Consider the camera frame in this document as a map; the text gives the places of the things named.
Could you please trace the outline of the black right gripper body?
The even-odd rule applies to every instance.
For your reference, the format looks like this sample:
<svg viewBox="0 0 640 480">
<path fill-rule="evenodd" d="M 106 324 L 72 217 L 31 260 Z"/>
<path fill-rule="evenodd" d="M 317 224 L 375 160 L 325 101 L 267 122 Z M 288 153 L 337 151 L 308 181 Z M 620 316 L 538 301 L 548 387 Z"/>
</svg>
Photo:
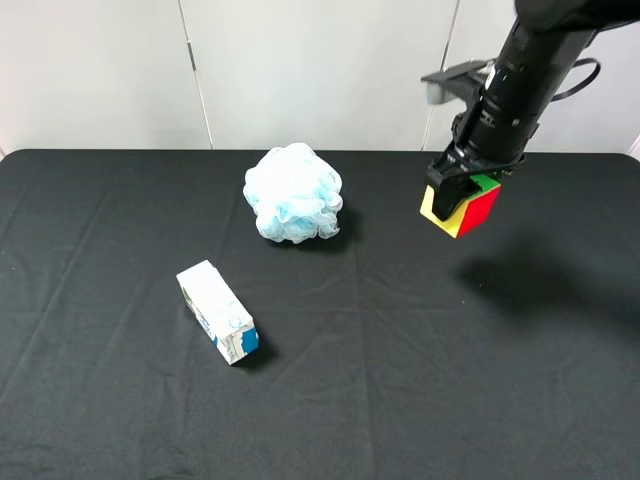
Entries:
<svg viewBox="0 0 640 480">
<path fill-rule="evenodd" d="M 448 179 L 459 175 L 487 173 L 500 177 L 511 172 L 525 160 L 524 149 L 539 127 L 539 113 L 522 118 L 498 118 L 489 126 L 485 113 L 468 119 L 462 112 L 451 125 L 452 140 L 443 153 L 432 160 L 425 171 L 425 184 L 439 188 Z"/>
</svg>

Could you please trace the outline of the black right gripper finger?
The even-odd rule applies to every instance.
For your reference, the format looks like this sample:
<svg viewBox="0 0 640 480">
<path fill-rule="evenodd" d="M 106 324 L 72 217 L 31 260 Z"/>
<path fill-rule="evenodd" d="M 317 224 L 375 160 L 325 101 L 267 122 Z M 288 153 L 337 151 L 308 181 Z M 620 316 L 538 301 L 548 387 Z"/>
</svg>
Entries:
<svg viewBox="0 0 640 480">
<path fill-rule="evenodd" d="M 480 191 L 470 177 L 452 177 L 443 181 L 434 194 L 432 212 L 441 220 L 448 220 L 459 205 Z"/>
</svg>

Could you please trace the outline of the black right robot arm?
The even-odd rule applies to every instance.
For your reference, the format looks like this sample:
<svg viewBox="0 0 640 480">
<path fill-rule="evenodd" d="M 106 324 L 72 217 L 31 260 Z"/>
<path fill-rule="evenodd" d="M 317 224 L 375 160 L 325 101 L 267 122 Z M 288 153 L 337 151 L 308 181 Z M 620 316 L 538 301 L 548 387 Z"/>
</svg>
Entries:
<svg viewBox="0 0 640 480">
<path fill-rule="evenodd" d="M 452 140 L 426 169 L 432 212 L 448 220 L 479 192 L 477 175 L 498 180 L 523 160 L 546 107 L 569 98 L 595 80 L 601 65 L 562 92 L 571 69 L 586 63 L 581 53 L 601 32 L 639 19 L 636 1 L 518 1 L 516 20 L 500 54 L 467 61 L 422 77 L 427 99 L 439 105 L 462 100 L 466 109 L 452 122 Z"/>
</svg>

